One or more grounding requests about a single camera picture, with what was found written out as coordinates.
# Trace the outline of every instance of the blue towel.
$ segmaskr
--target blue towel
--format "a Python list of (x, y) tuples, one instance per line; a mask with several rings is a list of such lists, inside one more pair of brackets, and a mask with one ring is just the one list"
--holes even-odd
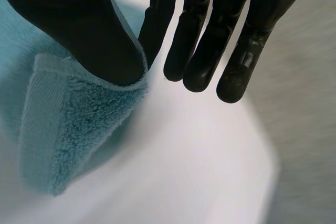
[[(118, 2), (120, 11), (112, 2), (146, 68), (134, 35), (144, 12)], [(6, 0), (0, 0), (0, 14), (0, 133), (18, 144), (23, 181), (40, 193), (59, 195), (141, 102), (146, 73), (136, 84), (114, 86), (90, 74)]]

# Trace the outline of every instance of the white surface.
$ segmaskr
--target white surface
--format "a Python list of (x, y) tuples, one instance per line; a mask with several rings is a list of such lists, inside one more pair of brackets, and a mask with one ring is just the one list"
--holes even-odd
[(178, 0), (150, 92), (121, 149), (64, 195), (39, 197), (20, 188), (14, 147), (1, 141), (1, 224), (260, 223), (277, 166), (246, 98), (233, 105), (217, 98), (222, 69), (200, 94), (164, 79), (181, 8)]

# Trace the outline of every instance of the robotic hand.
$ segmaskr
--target robotic hand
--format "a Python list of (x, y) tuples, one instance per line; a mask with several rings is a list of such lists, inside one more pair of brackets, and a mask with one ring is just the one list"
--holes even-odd
[[(210, 0), (184, 0), (183, 12), (168, 53), (164, 74), (183, 80), (193, 92), (204, 91), (225, 51), (246, 0), (213, 0), (213, 10), (196, 48)], [(237, 102), (244, 94), (276, 22), (295, 0), (251, 0), (236, 48), (219, 80), (218, 97)], [(174, 13), (175, 0), (150, 0), (139, 41), (151, 65), (158, 54)]]
[[(135, 45), (124, 31), (110, 0), (8, 0), (35, 26), (68, 49), (92, 74), (120, 86), (144, 72)], [(187, 89), (208, 86), (246, 0), (214, 0), (213, 11), (196, 50), (210, 0), (184, 0), (164, 74)], [(236, 48), (217, 86), (220, 99), (237, 102), (244, 94), (276, 22), (295, 0), (251, 0)], [(174, 13), (175, 0), (150, 0), (139, 41), (153, 63)]]

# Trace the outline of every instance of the terry cloth texture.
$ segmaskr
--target terry cloth texture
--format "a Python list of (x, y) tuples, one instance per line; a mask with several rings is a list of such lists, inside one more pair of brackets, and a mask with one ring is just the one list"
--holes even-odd
[(18, 144), (19, 172), (40, 193), (63, 193), (146, 92), (145, 57), (133, 33), (140, 31), (143, 12), (124, 8), (131, 28), (112, 2), (146, 69), (142, 79), (128, 87), (90, 74), (0, 0), (0, 132)]

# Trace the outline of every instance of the fingertip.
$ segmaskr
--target fingertip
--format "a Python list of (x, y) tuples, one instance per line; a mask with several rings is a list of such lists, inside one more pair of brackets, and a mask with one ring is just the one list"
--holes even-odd
[(237, 72), (229, 72), (222, 75), (217, 85), (217, 96), (223, 102), (236, 103), (244, 95), (246, 90), (246, 83), (242, 76)]

